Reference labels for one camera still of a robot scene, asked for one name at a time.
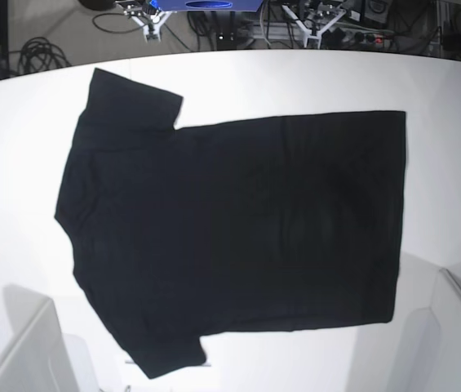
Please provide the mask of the blue box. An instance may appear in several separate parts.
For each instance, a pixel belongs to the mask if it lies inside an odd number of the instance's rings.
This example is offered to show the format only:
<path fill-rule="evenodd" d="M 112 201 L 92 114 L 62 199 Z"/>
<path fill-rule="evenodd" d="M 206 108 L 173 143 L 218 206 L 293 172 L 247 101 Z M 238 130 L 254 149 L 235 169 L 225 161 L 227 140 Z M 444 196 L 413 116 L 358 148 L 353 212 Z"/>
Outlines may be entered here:
<path fill-rule="evenodd" d="M 257 11 L 263 0 L 152 0 L 161 11 Z"/>

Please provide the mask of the white bin left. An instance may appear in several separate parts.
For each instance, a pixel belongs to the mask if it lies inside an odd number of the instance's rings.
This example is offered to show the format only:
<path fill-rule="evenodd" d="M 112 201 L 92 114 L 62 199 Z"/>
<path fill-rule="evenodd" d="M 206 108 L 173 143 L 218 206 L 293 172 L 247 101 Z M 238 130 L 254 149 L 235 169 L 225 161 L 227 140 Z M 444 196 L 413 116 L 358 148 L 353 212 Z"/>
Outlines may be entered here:
<path fill-rule="evenodd" d="M 54 301 L 0 287 L 0 391 L 97 391 L 85 341 L 64 334 Z"/>

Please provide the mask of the power strip with plugs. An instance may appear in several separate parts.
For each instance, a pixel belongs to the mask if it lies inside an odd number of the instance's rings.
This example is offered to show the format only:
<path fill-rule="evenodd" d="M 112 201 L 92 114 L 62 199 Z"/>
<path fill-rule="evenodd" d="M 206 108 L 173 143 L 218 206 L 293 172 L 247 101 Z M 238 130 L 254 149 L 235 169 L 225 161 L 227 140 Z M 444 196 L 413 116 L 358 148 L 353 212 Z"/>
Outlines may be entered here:
<path fill-rule="evenodd" d="M 341 49 L 356 45 L 383 47 L 393 36 L 394 32 L 392 30 L 339 26 L 332 27 L 324 32 L 321 44 L 327 49 Z"/>

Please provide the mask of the white bin right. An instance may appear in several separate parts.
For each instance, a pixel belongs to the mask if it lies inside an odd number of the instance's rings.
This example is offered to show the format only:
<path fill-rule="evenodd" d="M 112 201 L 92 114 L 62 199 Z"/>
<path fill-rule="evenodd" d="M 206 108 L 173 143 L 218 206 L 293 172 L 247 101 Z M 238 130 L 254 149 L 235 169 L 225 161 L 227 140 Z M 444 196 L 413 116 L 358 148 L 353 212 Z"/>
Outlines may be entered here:
<path fill-rule="evenodd" d="M 461 391 L 461 287 L 446 269 L 406 319 L 387 390 Z"/>

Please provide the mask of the black T-shirt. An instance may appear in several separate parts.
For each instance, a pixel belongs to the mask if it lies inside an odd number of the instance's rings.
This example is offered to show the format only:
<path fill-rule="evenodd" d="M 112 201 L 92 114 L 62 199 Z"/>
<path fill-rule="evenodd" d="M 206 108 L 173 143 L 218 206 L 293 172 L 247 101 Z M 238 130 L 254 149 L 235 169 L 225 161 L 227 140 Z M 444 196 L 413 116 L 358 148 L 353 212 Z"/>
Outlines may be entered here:
<path fill-rule="evenodd" d="M 222 332 L 390 322 L 406 113 L 175 129 L 182 103 L 96 69 L 55 208 L 79 287 L 143 373 L 204 364 Z"/>

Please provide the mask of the white bin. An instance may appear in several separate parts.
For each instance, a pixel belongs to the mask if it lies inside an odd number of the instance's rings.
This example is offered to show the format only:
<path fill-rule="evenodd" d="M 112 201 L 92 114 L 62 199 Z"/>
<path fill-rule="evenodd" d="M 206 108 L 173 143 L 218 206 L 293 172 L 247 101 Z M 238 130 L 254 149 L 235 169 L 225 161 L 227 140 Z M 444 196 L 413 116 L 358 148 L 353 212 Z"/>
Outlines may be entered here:
<path fill-rule="evenodd" d="M 461 391 L 461 287 L 446 269 L 406 319 L 387 390 Z"/>
<path fill-rule="evenodd" d="M 0 287 L 0 391 L 97 391 L 85 341 L 64 334 L 54 301 Z"/>

